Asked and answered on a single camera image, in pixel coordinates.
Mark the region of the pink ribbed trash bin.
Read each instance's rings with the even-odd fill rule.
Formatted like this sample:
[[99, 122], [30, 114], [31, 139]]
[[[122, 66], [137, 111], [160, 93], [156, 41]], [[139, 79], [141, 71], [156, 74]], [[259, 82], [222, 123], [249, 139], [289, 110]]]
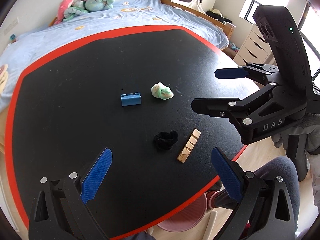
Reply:
[[199, 224], [206, 211], [207, 198], [205, 194], [202, 194], [183, 210], [157, 224], [157, 226], [167, 232], [184, 232]]

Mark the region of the bed with light blue sheet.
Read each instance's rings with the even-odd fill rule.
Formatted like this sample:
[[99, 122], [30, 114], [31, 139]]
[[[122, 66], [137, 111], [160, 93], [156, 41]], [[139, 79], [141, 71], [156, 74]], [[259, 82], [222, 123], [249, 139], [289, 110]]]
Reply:
[[5, 49], [1, 64], [8, 65], [8, 80], [1, 92], [1, 110], [8, 107], [17, 80], [25, 68], [65, 44], [104, 31], [140, 25], [180, 25], [219, 49], [229, 44], [227, 35], [214, 24], [161, 0], [123, 0], [110, 10], [91, 12], [46, 29], [20, 35]]

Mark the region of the white drawer cabinet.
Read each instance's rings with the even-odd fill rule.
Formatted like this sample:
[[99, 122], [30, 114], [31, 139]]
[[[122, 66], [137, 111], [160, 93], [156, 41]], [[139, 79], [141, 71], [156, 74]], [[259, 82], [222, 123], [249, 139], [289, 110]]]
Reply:
[[259, 28], [253, 25], [252, 30], [235, 55], [233, 61], [239, 66], [244, 66], [246, 63], [268, 63], [267, 60], [271, 52], [271, 48], [264, 40]]

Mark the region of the pink plush toy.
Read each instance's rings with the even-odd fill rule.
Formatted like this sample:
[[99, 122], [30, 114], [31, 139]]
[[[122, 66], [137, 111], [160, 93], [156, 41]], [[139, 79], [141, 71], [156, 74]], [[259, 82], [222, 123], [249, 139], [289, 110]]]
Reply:
[[63, 0], [58, 8], [57, 16], [55, 17], [55, 20], [53, 21], [53, 25], [59, 24], [64, 19], [64, 12], [67, 10], [73, 3], [74, 0]]

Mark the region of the striped green plush toy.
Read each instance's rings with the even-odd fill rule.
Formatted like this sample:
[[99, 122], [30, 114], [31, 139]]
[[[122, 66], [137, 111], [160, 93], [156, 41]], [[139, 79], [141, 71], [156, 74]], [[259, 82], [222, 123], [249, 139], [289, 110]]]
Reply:
[[63, 12], [63, 22], [69, 21], [76, 16], [87, 14], [88, 10], [85, 9], [84, 1], [77, 1], [73, 6], [69, 7]]

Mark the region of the red table with black top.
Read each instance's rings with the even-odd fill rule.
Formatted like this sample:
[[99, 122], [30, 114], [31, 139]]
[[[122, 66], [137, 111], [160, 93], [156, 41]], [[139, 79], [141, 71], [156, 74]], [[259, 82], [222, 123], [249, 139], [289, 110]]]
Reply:
[[[12, 95], [5, 135], [9, 185], [24, 224], [41, 178], [81, 172], [104, 148], [112, 151], [112, 165], [87, 206], [111, 239], [156, 225], [199, 198], [217, 181], [212, 149], [236, 159], [244, 147], [226, 118], [198, 115], [190, 104], [256, 92], [249, 79], [215, 77], [217, 68], [234, 66], [204, 38], [169, 25], [94, 34], [32, 63]], [[152, 96], [159, 82], [173, 98]], [[142, 103], [123, 107], [121, 94], [136, 92]], [[177, 157], [195, 128], [201, 135], [181, 163]], [[157, 152], [154, 136], [172, 130], [176, 144]]]

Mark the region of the small blue plastic block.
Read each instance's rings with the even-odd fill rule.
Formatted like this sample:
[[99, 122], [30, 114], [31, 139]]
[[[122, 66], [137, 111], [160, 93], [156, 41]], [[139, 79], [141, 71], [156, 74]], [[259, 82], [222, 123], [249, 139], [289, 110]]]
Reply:
[[121, 94], [120, 99], [123, 107], [140, 105], [142, 103], [140, 92]]

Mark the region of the black trash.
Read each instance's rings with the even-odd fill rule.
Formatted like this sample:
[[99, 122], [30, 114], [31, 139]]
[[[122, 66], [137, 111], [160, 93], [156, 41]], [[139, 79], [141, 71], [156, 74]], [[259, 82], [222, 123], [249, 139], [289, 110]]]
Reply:
[[178, 133], [174, 130], [170, 132], [159, 132], [154, 136], [152, 144], [159, 153], [170, 150], [178, 141]]

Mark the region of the beige folded towel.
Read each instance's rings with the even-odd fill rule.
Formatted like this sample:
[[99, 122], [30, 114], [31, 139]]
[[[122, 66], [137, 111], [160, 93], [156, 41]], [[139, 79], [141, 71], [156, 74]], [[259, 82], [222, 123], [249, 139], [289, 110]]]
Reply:
[[0, 94], [3, 92], [9, 77], [8, 65], [4, 64], [0, 68]]

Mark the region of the notched wooden block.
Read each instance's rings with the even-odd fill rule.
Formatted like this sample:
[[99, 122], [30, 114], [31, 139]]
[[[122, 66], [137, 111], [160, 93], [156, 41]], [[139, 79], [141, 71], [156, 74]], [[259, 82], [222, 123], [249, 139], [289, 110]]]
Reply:
[[199, 137], [201, 135], [201, 132], [198, 129], [194, 129], [191, 133], [187, 143], [185, 144], [183, 150], [178, 155], [177, 160], [181, 163], [185, 163], [185, 161], [188, 159], [189, 155], [191, 154], [192, 150], [194, 149]]

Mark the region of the white green paper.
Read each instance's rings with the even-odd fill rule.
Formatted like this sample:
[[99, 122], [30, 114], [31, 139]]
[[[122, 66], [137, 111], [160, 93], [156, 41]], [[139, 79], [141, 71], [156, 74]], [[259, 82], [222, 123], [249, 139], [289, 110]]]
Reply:
[[161, 82], [156, 83], [151, 87], [151, 94], [153, 97], [162, 100], [168, 100], [174, 97], [174, 93], [171, 89]]

